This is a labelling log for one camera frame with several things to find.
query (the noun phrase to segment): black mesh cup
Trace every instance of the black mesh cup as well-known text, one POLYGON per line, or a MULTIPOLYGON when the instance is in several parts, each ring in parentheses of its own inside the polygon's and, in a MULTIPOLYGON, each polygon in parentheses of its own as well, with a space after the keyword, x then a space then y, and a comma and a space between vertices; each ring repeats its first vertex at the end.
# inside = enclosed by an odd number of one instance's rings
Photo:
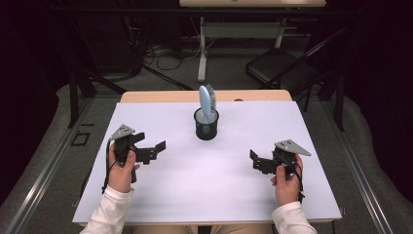
POLYGON ((210 140, 214 139, 218 129, 219 113, 212 110, 209 118, 204 116, 201 108, 194 113, 196 134, 199 139, 210 140))

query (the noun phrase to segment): white tabletop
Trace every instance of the white tabletop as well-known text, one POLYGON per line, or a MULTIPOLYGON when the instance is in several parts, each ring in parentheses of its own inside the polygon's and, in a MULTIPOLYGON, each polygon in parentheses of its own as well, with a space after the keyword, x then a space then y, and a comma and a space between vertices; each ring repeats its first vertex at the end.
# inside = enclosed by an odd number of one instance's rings
POLYGON ((252 168, 249 149, 271 159, 274 143, 293 139, 312 153, 304 162, 303 209, 310 221, 341 218, 301 113, 293 101, 220 101, 218 134, 195 135, 196 102, 118 103, 73 222, 86 223, 101 196, 109 137, 125 124, 144 132, 137 147, 167 149, 136 171, 126 224, 272 222, 272 175, 252 168))
POLYGON ((324 7, 325 0, 180 0, 181 7, 324 7))

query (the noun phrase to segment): white sleeve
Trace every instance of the white sleeve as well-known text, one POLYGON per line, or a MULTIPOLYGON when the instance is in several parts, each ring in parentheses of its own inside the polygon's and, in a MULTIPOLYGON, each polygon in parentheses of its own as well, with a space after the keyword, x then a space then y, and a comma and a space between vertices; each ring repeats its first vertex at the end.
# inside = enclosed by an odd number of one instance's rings
POLYGON ((273 220, 280 234, 317 233, 307 221, 299 202, 278 207, 273 211, 273 220))
POLYGON ((122 233, 132 195, 133 189, 129 193, 121 193, 107 186, 99 206, 81 233, 122 233))

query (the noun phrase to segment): person's arm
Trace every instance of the person's arm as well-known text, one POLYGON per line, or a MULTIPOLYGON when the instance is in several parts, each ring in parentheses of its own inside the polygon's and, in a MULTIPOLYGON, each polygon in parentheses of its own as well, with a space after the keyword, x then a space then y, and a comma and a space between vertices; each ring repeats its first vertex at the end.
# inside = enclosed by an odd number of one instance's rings
MULTIPOLYGON (((297 173, 302 176, 303 162, 298 155, 296 159, 299 166, 297 173)), ((277 175, 271 179, 271 182, 276 186, 276 198, 279 203, 279 207, 273 212, 273 220, 278 232, 280 234, 317 233, 306 219, 298 202, 300 182, 297 176, 286 178, 284 166, 278 166, 277 175)))
POLYGON ((127 162, 122 168, 115 159, 114 145, 109 148, 109 172, 106 187, 99 206, 94 210, 91 220, 81 232, 86 233, 122 233, 125 217, 127 216, 133 189, 131 188, 131 171, 139 168, 135 165, 136 155, 130 151, 127 162))

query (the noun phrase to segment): hand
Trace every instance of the hand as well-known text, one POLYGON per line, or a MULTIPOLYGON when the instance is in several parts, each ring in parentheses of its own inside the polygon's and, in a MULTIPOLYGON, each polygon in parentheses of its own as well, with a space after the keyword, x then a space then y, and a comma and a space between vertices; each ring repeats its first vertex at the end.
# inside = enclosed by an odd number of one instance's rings
MULTIPOLYGON (((297 160, 297 174, 300 176, 303 173, 303 161, 298 154, 295 154, 297 160)), ((277 174, 271 178, 273 186, 276 186, 276 198, 279 206, 293 203, 298 200, 298 193, 300 192, 300 182, 296 175, 285 175, 284 166, 277 167, 277 174)))
MULTIPOLYGON (((115 158, 115 144, 109 148, 109 165, 112 166, 116 162, 115 158)), ((129 151, 127 162, 122 168, 119 162, 113 165, 109 172, 108 185, 121 193, 129 193, 131 191, 131 171, 136 170, 140 165, 135 165, 136 155, 133 151, 129 151)))

